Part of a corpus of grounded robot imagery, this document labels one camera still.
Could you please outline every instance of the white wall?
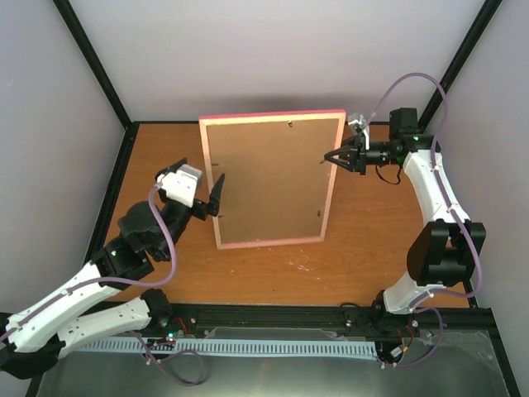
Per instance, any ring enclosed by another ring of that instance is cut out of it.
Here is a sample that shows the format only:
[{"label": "white wall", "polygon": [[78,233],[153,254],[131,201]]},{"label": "white wall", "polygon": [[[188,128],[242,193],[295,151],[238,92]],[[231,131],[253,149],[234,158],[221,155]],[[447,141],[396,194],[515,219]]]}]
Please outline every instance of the white wall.
[{"label": "white wall", "polygon": [[[122,127],[51,0],[0,2],[0,311],[80,268]],[[27,382],[0,375],[3,397]]]},{"label": "white wall", "polygon": [[[72,0],[133,120],[345,108],[402,74],[440,78],[483,0]],[[408,80],[380,113],[422,110]]]},{"label": "white wall", "polygon": [[527,1],[500,6],[449,92],[441,139],[454,191],[487,229],[479,303],[493,309],[522,395],[529,395],[527,15]]}]

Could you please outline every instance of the purple tube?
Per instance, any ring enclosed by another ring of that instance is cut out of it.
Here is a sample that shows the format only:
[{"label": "purple tube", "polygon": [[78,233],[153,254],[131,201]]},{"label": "purple tube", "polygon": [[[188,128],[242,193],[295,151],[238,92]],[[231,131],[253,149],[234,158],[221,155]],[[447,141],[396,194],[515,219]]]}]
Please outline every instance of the purple tube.
[{"label": "purple tube", "polygon": [[[443,99],[443,106],[444,106],[443,118],[441,119],[441,124],[439,125],[439,127],[436,129],[436,131],[433,134],[433,141],[431,143],[431,149],[430,149],[431,166],[435,167],[435,165],[436,165],[436,144],[437,144],[437,141],[439,140],[439,136],[441,135],[441,133],[443,131],[443,128],[445,126],[445,121],[446,121],[447,116],[448,116],[448,107],[449,107],[449,105],[448,105],[448,98],[446,97],[445,90],[442,88],[441,84],[437,80],[435,80],[433,77],[431,77],[429,74],[420,73],[420,72],[413,72],[413,73],[405,74],[401,78],[397,79],[388,88],[388,91],[386,91],[386,93],[383,95],[382,99],[380,99],[379,104],[377,105],[377,107],[374,109],[374,111],[369,116],[367,124],[369,125],[371,123],[371,121],[373,120],[374,116],[379,111],[379,109],[382,107],[382,105],[386,102],[386,100],[388,99],[388,96],[395,89],[395,87],[397,87],[405,79],[409,79],[411,77],[423,77],[424,79],[427,79],[430,82],[432,82],[437,87],[437,90],[439,91],[439,93],[441,94],[441,97]],[[445,187],[445,185],[444,185],[444,183],[443,183],[443,181],[441,179],[441,174],[439,173],[438,170],[434,170],[434,176],[436,178],[437,184],[439,185],[439,190],[441,191],[441,195],[443,196],[443,199],[445,200],[446,206],[448,208],[450,208],[452,206],[452,202],[450,201],[450,196],[448,195],[448,191],[446,190],[446,187]],[[461,230],[461,233],[463,234],[463,237],[465,238],[466,243],[469,246],[470,253],[472,255],[472,259],[474,260],[476,273],[477,273],[476,287],[474,288],[473,291],[469,292],[468,294],[463,294],[461,292],[450,291],[450,290],[442,289],[442,288],[434,288],[434,289],[431,289],[430,292],[439,292],[439,293],[442,293],[442,294],[449,294],[449,295],[459,296],[460,298],[472,298],[472,297],[476,296],[479,293],[479,291],[481,290],[481,288],[483,286],[483,268],[481,266],[481,261],[479,260],[479,254],[478,254],[478,250],[476,248],[476,245],[472,241],[472,237],[470,236],[469,232],[466,230],[465,224],[463,223],[463,221],[461,220],[461,218],[459,217],[459,215],[457,214],[457,212],[455,210],[451,209],[450,210],[450,214],[454,217],[455,222],[459,226],[459,228]],[[411,306],[412,307],[415,306],[418,302],[420,302],[421,300],[426,298],[428,295],[429,294],[427,292],[425,292],[425,293],[417,296],[411,302]]]},{"label": "purple tube", "polygon": [[[154,287],[160,287],[161,285],[167,284],[174,277],[174,274],[176,273],[176,269],[177,269],[176,249],[174,248],[173,238],[171,237],[169,229],[165,225],[164,219],[161,217],[160,212],[158,211],[158,208],[156,208],[156,205],[155,205],[155,194],[159,189],[160,189],[160,186],[158,184],[155,184],[153,188],[150,190],[149,208],[150,208],[150,211],[152,211],[156,219],[156,222],[160,226],[160,230],[164,234],[165,240],[167,241],[167,246],[169,247],[169,253],[171,256],[171,271],[167,275],[167,277],[165,277],[163,280],[151,282],[151,283],[146,283],[146,282],[137,281],[137,280],[124,279],[122,277],[98,277],[95,279],[83,281],[82,283],[74,285],[73,287],[67,288],[66,290],[68,292],[72,293],[76,291],[77,289],[85,287],[86,285],[90,285],[94,283],[102,283],[102,282],[114,282],[114,283],[117,282],[117,283],[129,284],[129,285],[137,285],[137,286],[146,287],[146,288],[154,288]],[[53,298],[48,300],[46,303],[42,304],[39,308],[35,309],[32,313],[25,316],[18,323],[19,328],[21,328],[24,324],[27,324],[32,318],[42,313],[45,309],[49,308],[52,304],[62,299],[64,296],[66,295],[58,294],[54,296]],[[15,331],[16,329],[12,328],[9,331],[5,332],[0,337],[0,342],[3,342],[6,339],[8,339]]]},{"label": "purple tube", "polygon": [[418,360],[415,360],[414,362],[408,362],[406,364],[397,364],[397,368],[409,368],[411,366],[416,366],[417,364],[421,364],[428,357],[431,357],[433,353],[435,353],[436,350],[441,345],[441,339],[443,337],[443,319],[441,318],[441,314],[439,313],[439,310],[437,310],[436,308],[421,308],[421,309],[415,310],[415,313],[422,313],[422,312],[426,312],[427,310],[433,311],[436,314],[437,319],[439,320],[439,335],[437,336],[436,344],[433,345],[433,348],[427,354],[425,354]]},{"label": "purple tube", "polygon": [[176,358],[177,356],[182,356],[183,354],[194,354],[195,356],[197,356],[198,360],[200,361],[200,375],[198,376],[198,378],[196,380],[194,380],[192,382],[187,382],[186,380],[181,380],[181,379],[176,378],[175,376],[171,375],[158,362],[158,360],[156,360],[155,356],[152,354],[152,352],[150,351],[149,347],[144,342],[143,338],[137,332],[131,331],[131,334],[134,335],[134,337],[138,341],[140,341],[141,345],[145,349],[145,354],[147,355],[147,357],[149,357],[150,361],[152,361],[155,364],[155,366],[165,375],[165,377],[167,379],[169,379],[171,382],[175,383],[176,385],[179,385],[179,386],[195,386],[195,385],[199,385],[200,383],[202,383],[204,381],[204,379],[206,378],[206,365],[204,363],[204,360],[203,360],[202,356],[200,356],[196,351],[194,351],[194,350],[185,350],[185,351],[181,351],[181,352],[175,353],[175,354],[173,354],[173,355],[171,355],[169,357],[166,357],[163,360],[160,360],[160,361],[172,360],[172,359]]}]

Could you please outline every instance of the white robotic arm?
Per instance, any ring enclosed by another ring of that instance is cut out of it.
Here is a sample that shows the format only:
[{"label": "white robotic arm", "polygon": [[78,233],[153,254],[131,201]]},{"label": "white robotic arm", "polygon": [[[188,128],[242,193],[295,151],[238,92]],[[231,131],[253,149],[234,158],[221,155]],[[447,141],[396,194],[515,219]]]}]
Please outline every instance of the white robotic arm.
[{"label": "white robotic arm", "polygon": [[213,187],[209,203],[204,203],[194,198],[203,173],[186,163],[182,159],[155,177],[164,203],[163,222],[156,221],[149,203],[135,204],[118,221],[120,235],[95,252],[72,279],[20,313],[0,313],[0,342],[6,344],[0,350],[1,370],[19,379],[31,378],[81,345],[169,316],[163,292],[149,289],[121,306],[78,317],[127,288],[124,279],[148,275],[154,268],[147,254],[155,261],[169,260],[169,244],[176,244],[192,217],[217,216],[224,175]]},{"label": "white robotic arm", "polygon": [[[120,292],[119,289],[108,285],[101,286],[99,283],[87,285],[82,289],[75,290],[71,294],[67,291],[68,288],[80,282],[99,277],[101,277],[101,273],[98,267],[94,263],[88,262],[77,275],[40,302],[20,313],[10,316],[5,329],[7,332],[12,328],[17,328],[9,337],[9,343],[14,343],[16,346],[15,352],[36,352],[57,333],[57,330],[64,327],[72,318],[78,317],[95,304]],[[64,297],[42,310],[37,316],[24,324],[24,326],[20,327],[18,325],[22,319],[59,294],[64,294]]]},{"label": "white robotic arm", "polygon": [[484,243],[484,226],[471,222],[459,205],[446,178],[439,147],[434,148],[432,164],[433,136],[418,128],[416,109],[400,108],[390,113],[388,141],[369,141],[363,117],[349,120],[349,124],[354,128],[353,137],[326,153],[325,160],[361,175],[367,165],[400,165],[421,207],[424,228],[407,254],[407,271],[374,302],[381,314],[409,314],[435,290],[467,281],[472,275],[474,261],[455,216],[469,232],[478,253]]}]

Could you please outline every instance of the purple cable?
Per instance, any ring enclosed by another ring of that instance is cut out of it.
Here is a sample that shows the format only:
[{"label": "purple cable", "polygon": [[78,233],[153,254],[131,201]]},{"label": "purple cable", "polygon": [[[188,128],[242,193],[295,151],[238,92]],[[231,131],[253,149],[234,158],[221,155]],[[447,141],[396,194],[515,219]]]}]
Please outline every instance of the purple cable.
[{"label": "purple cable", "polygon": [[410,306],[414,307],[417,303],[421,302],[424,298],[429,296],[430,293],[433,292],[433,291],[440,292],[442,294],[449,294],[449,295],[458,296],[460,298],[472,298],[472,297],[474,297],[475,295],[478,294],[478,292],[481,290],[481,287],[483,286],[483,269],[481,267],[481,261],[479,260],[479,254],[478,254],[478,250],[476,249],[476,245],[472,241],[472,237],[470,236],[469,232],[467,231],[467,229],[465,227],[465,224],[463,223],[463,221],[461,220],[461,218],[459,217],[457,212],[454,209],[451,209],[453,203],[451,202],[450,196],[449,196],[448,192],[446,191],[446,187],[445,187],[445,184],[442,181],[441,174],[440,174],[439,170],[435,169],[435,166],[437,165],[437,163],[436,163],[436,145],[437,145],[437,141],[439,140],[439,136],[441,135],[441,132],[443,131],[443,128],[445,126],[445,121],[446,121],[446,118],[448,116],[448,98],[446,97],[446,92],[442,88],[441,84],[437,80],[435,80],[433,77],[431,77],[429,74],[426,74],[426,73],[413,72],[413,73],[405,74],[400,79],[397,79],[397,81],[395,81],[391,85],[391,87],[388,88],[388,91],[386,91],[386,93],[383,95],[382,99],[380,99],[380,102],[377,105],[377,107],[371,113],[371,116],[369,116],[367,124],[369,125],[371,123],[371,121],[373,120],[374,116],[379,111],[379,109],[382,107],[384,102],[386,102],[386,99],[388,99],[388,96],[395,89],[395,87],[397,87],[400,83],[402,83],[402,81],[404,81],[405,79],[409,79],[410,77],[423,77],[424,79],[429,80],[430,82],[432,82],[437,87],[437,90],[441,94],[441,97],[442,97],[442,100],[443,100],[444,112],[443,112],[443,118],[441,119],[441,124],[436,129],[436,131],[434,132],[433,140],[431,142],[431,149],[430,149],[431,167],[434,169],[433,173],[434,173],[434,176],[436,178],[437,184],[439,185],[439,190],[441,191],[441,195],[443,196],[443,199],[445,200],[446,206],[448,208],[450,208],[450,214],[452,215],[452,217],[454,217],[455,222],[459,226],[459,228],[461,230],[461,233],[463,234],[463,237],[465,238],[465,240],[466,240],[466,242],[467,242],[467,244],[469,246],[470,253],[472,255],[472,258],[474,259],[474,264],[475,264],[476,273],[477,273],[477,279],[478,279],[478,281],[476,283],[476,288],[473,291],[469,292],[468,294],[463,294],[461,292],[450,291],[450,290],[442,289],[442,288],[432,288],[430,291],[425,292],[425,293],[417,296],[410,303]]},{"label": "purple cable", "polygon": [[[167,284],[174,277],[174,274],[176,273],[176,268],[177,268],[176,249],[174,248],[173,238],[171,237],[169,229],[165,225],[164,219],[161,217],[160,212],[158,211],[158,208],[156,208],[156,205],[155,205],[155,194],[159,189],[160,189],[160,186],[158,184],[155,184],[153,188],[150,190],[149,208],[150,208],[150,211],[152,211],[152,214],[154,215],[156,222],[158,223],[158,226],[160,226],[160,230],[164,234],[165,240],[167,241],[167,245],[169,247],[169,253],[171,256],[171,271],[167,275],[167,277],[165,277],[161,281],[150,282],[150,283],[143,282],[143,281],[137,281],[137,280],[124,279],[122,277],[98,277],[95,279],[83,281],[82,283],[74,285],[73,287],[67,288],[66,291],[68,291],[69,294],[87,285],[94,284],[94,283],[102,283],[102,282],[123,283],[123,284],[137,285],[140,287],[147,287],[147,288],[160,287],[161,285]],[[20,329],[23,325],[27,324],[32,318],[42,313],[44,310],[49,308],[52,304],[54,304],[58,300],[62,299],[64,296],[66,295],[58,294],[54,296],[53,298],[48,300],[46,303],[42,304],[39,308],[35,309],[32,313],[25,316],[21,321],[18,322],[18,328],[11,328],[9,329],[9,331],[5,332],[0,337],[0,342],[5,341],[17,329]]]},{"label": "purple cable", "polygon": [[[433,345],[433,348],[427,353],[425,354],[424,356],[422,356],[421,358],[415,360],[415,361],[412,361],[412,362],[408,362],[406,364],[396,364],[394,368],[409,368],[410,366],[416,366],[417,364],[421,364],[423,361],[425,361],[427,358],[431,357],[433,355],[433,353],[436,352],[436,350],[439,348],[439,346],[441,345],[441,339],[443,337],[443,319],[441,317],[441,314],[439,313],[439,310],[437,310],[436,308],[421,308],[421,309],[417,309],[415,310],[415,313],[422,313],[422,312],[426,312],[428,310],[431,310],[433,311],[436,316],[437,316],[437,319],[439,320],[439,335],[438,335],[438,338],[437,338],[437,342],[435,345]],[[378,357],[376,357],[376,360],[379,364],[385,364],[382,360],[380,360]]]},{"label": "purple cable", "polygon": [[175,353],[175,354],[173,354],[173,355],[171,355],[169,357],[164,358],[163,360],[160,360],[160,361],[168,361],[168,360],[172,360],[172,359],[174,359],[174,358],[176,358],[178,356],[182,356],[184,354],[194,354],[195,356],[197,356],[198,360],[200,361],[200,375],[198,376],[198,378],[196,380],[194,380],[192,382],[187,382],[186,380],[181,380],[181,379],[176,378],[175,376],[171,375],[160,364],[160,362],[158,362],[158,360],[152,354],[152,352],[150,351],[149,347],[147,346],[147,344],[145,343],[143,338],[137,332],[131,331],[131,334],[134,335],[134,337],[138,341],[140,341],[141,345],[145,349],[145,354],[155,364],[155,366],[165,375],[165,377],[167,379],[169,379],[171,382],[173,382],[173,383],[175,383],[176,385],[179,385],[179,386],[195,386],[195,385],[198,385],[198,384],[200,384],[201,382],[204,381],[204,379],[206,377],[206,366],[205,366],[205,363],[204,363],[204,360],[203,360],[202,356],[200,356],[196,351],[194,351],[194,350],[182,350],[181,352],[177,352],[177,353]]}]

